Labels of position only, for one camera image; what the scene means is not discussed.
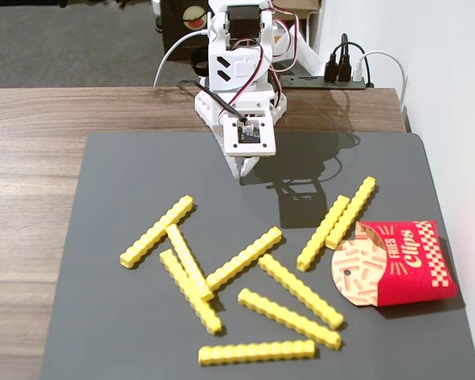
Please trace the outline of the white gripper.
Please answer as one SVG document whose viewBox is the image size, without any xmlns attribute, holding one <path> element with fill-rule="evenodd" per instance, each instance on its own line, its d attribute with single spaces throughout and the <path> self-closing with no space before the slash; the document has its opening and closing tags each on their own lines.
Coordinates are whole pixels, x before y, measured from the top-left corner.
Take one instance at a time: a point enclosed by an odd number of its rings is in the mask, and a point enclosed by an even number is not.
<svg viewBox="0 0 475 380">
<path fill-rule="evenodd" d="M 231 104 L 243 116 L 271 116 L 275 124 L 287 110 L 287 97 L 282 94 L 280 98 L 273 89 L 258 89 L 245 91 L 236 101 L 231 102 L 236 92 L 219 92 L 218 95 L 227 103 Z M 222 151 L 227 165 L 234 179 L 239 180 L 247 176 L 260 157 L 244 158 L 242 165 L 234 156 L 226 152 L 226 141 L 230 138 L 230 128 L 223 126 L 225 121 L 237 123 L 237 117 L 225 111 L 208 94 L 199 91 L 195 97 L 195 110 L 199 117 L 204 120 Z"/>
</svg>

